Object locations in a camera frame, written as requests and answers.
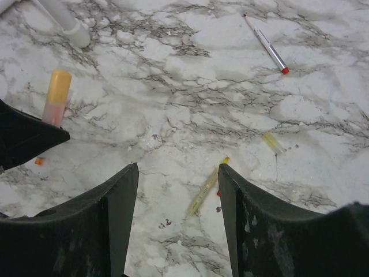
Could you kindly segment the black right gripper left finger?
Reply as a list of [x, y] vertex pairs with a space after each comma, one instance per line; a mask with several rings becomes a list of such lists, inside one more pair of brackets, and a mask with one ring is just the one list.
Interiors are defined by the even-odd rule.
[[123, 276], [139, 170], [33, 217], [1, 219], [2, 276]]

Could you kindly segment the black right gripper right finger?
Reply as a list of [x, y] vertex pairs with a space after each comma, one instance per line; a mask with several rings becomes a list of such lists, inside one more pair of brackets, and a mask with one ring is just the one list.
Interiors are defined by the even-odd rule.
[[219, 188], [233, 276], [367, 276], [368, 206], [297, 207], [227, 164]]

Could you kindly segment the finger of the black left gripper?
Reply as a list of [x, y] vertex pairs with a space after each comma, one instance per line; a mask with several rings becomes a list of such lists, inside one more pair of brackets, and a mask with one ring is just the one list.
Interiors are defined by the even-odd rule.
[[70, 140], [69, 132], [1, 102], [1, 171]]

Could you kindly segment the orange yellow pen cap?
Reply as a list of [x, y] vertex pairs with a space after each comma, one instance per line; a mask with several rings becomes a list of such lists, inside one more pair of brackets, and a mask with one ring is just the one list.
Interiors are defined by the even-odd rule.
[[48, 87], [47, 101], [53, 104], [65, 104], [72, 75], [64, 70], [53, 70]]

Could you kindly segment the yellow highlighter pen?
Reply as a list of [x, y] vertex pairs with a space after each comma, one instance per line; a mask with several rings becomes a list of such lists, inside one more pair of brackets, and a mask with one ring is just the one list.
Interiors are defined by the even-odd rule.
[[216, 181], [218, 180], [218, 172], [219, 172], [219, 165], [213, 170], [211, 175], [207, 178], [203, 186], [201, 187], [201, 190], [197, 193], [191, 204], [189, 205], [186, 214], [187, 216], [193, 216], [204, 200], [206, 199], [208, 193], [210, 190], [214, 187]]

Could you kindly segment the orange red gel pen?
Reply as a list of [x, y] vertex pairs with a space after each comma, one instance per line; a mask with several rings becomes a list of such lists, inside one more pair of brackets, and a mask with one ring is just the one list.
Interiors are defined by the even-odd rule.
[[42, 166], [42, 165], [44, 165], [44, 161], [45, 161], [45, 158], [37, 157], [37, 158], [35, 159], [35, 164], [36, 164], [36, 165], [39, 165], [39, 166]]

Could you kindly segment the pink pencil-shaped marker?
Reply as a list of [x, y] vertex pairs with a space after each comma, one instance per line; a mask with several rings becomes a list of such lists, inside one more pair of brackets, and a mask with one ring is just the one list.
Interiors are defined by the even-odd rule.
[[46, 101], [43, 110], [42, 121], [54, 127], [60, 128], [64, 110], [64, 104]]

